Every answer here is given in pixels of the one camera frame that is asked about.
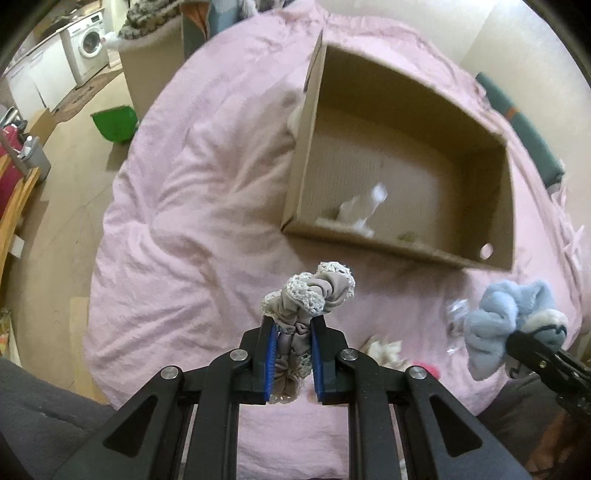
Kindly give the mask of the light blue fluffy sock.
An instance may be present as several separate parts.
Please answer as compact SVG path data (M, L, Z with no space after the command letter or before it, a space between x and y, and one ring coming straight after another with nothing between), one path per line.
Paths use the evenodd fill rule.
M468 370L476 381L491 377L504 368L511 379L522 379L532 370L509 356L506 342L517 331L529 334L556 352L563 346L569 320L556 309L547 283L538 280L519 285L504 280L490 285L479 308L468 314L464 338L468 352Z

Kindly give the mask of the grey small bin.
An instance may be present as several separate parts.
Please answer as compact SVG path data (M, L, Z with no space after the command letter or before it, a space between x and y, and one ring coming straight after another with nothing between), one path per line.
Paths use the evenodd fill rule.
M29 168L39 169L37 183L43 183L50 170L51 163L43 151L43 145L39 137L28 136L19 153L19 159Z

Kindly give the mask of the white kitchen cabinets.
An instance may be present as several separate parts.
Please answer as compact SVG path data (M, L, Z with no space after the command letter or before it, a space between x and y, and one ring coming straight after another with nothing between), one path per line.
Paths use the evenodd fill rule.
M3 79L25 119L45 108L52 112L76 86L59 34L48 37L8 68Z

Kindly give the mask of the beige lace-trimmed scrunchie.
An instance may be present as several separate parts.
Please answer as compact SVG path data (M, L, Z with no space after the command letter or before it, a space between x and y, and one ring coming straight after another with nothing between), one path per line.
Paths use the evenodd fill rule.
M311 320L327 315L355 295L356 280L349 267L322 262L314 273L291 276L260 303L263 316L276 324L276 347L271 355L270 402L290 403L312 372Z

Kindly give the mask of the white cream floral scrunchie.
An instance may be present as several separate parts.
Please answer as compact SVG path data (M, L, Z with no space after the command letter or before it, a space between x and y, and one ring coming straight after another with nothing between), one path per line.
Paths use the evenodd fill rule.
M403 342L390 342L379 336L370 337L361 347L363 354L374 359L380 366L405 371L410 363L402 356Z

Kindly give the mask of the wooden shelf rack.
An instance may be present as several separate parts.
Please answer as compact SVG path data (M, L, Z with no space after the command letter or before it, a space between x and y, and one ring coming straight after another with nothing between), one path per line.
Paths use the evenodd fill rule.
M1 172L6 168L8 158L1 157ZM33 168L17 182L8 205L1 214L1 272L4 272L6 259L15 242L15 231L29 197L39 178L39 169Z

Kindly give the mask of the blue grey cushion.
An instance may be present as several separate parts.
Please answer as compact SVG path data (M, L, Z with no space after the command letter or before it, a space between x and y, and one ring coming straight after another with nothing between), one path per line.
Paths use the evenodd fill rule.
M184 59L218 33L259 13L256 1L190 0L179 4Z

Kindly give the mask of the brown cardboard box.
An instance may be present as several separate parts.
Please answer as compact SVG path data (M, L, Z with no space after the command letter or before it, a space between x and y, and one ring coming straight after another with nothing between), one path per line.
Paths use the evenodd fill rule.
M315 225L382 182L365 238ZM473 114L401 70L318 39L304 83L281 228L459 268L514 262L507 146Z

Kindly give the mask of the patterned knit blanket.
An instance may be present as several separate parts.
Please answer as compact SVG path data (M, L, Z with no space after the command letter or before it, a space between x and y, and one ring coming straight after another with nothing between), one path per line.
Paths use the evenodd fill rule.
M138 40L158 32L179 18L180 5L179 0L133 1L117 37Z

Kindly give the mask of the small white sock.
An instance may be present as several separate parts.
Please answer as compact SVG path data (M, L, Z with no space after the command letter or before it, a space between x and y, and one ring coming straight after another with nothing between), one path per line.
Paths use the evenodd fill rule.
M388 198L386 186L379 182L370 191L356 195L351 200L342 203L335 219L318 218L315 225L334 231L373 238L374 230L368 226L368 220L377 208Z

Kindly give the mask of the green bin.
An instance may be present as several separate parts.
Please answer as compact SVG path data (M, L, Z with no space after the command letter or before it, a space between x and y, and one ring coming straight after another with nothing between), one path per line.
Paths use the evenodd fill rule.
M105 140L119 144L131 141L139 124L135 111L128 105L92 113L91 119Z

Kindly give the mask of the pink bed blanket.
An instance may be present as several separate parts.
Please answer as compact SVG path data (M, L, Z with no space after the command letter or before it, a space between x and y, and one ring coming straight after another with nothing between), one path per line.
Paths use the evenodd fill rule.
M510 125L475 78L409 26L332 14L313 1L256 16L204 44L140 123L113 183L94 268L85 338L88 368L122 406L161 368L205 366L262 320L260 302L322 261L345 264L353 298L328 324L353 346L398 340L433 365L473 413L506 383L477 382L464 352L447 353L447 304L478 302L498 273L458 271L280 232L301 96L318 35L376 57L446 94L509 143L515 187L512 279L545 281L575 338L589 314L571 250L573 230Z

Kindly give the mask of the red suitcase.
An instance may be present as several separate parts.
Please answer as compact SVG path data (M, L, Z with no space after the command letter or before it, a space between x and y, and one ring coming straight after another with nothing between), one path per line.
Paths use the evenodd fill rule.
M15 149L17 152L20 152L20 150L22 149L22 142L19 140L17 128L14 125L10 124L7 125L3 129L3 131L5 134L5 138L8 140L8 143L11 145L11 147ZM14 187L16 186L17 182L23 177L23 174L14 165L14 162L8 156L8 153L4 146L1 146L1 156L6 156L8 158L6 168L1 172L0 182L0 213L4 214L4 211L8 205Z

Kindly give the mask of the pink round soft toy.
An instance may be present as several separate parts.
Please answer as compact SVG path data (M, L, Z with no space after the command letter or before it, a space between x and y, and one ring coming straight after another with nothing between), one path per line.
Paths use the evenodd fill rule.
M425 364L425 363L415 363L415 366L425 369L437 380L441 379L441 372L436 366L430 365L430 364Z

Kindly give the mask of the clear plastic item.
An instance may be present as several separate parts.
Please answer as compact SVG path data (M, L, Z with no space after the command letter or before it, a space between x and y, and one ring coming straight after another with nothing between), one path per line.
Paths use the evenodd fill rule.
M470 313L470 304L467 299L457 299L446 304L444 321L447 333L448 355L453 355L464 344L465 321Z

